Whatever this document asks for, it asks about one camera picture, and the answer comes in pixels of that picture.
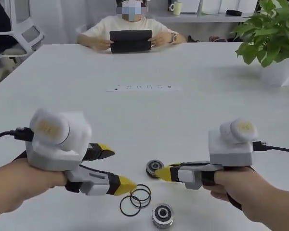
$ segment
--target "white shelf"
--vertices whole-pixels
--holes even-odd
[[[241,23],[248,20],[253,13],[243,13],[242,16],[228,16],[224,13],[216,15],[182,13],[173,15],[172,12],[153,12],[150,16],[161,23]]]

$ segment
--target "bearing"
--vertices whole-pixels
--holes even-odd
[[[151,178],[158,178],[155,175],[155,171],[158,169],[161,169],[164,167],[164,164],[159,161],[159,160],[150,160],[147,164],[146,164],[146,173],[148,174],[149,177]]]
[[[160,230],[167,229],[173,224],[173,209],[167,204],[159,204],[152,210],[152,221]]]

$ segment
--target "hand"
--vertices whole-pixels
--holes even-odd
[[[105,51],[110,48],[110,44],[114,43],[110,40],[105,40],[103,38],[92,38],[92,47],[96,48],[98,51]]]
[[[172,33],[170,32],[161,32],[158,35],[149,39],[153,47],[160,47],[167,43],[170,43],[172,39]]]
[[[13,203],[6,212],[12,212],[32,197],[38,196],[55,186],[65,186],[66,177],[63,172],[50,172],[34,168],[27,159],[15,160],[0,168],[6,184],[14,190]]]
[[[277,191],[257,172],[247,167],[236,171],[217,171],[214,180],[217,186],[204,188],[211,191],[213,197],[229,202],[227,192],[242,205],[245,216],[255,222],[261,222],[261,213],[272,203],[270,198]]]

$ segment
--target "cup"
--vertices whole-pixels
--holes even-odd
[[[182,9],[182,3],[181,2],[175,2],[170,5],[170,11],[173,12],[174,15],[180,15]]]

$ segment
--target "tablet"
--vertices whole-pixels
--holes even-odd
[[[112,53],[130,53],[151,50],[152,30],[110,31]]]

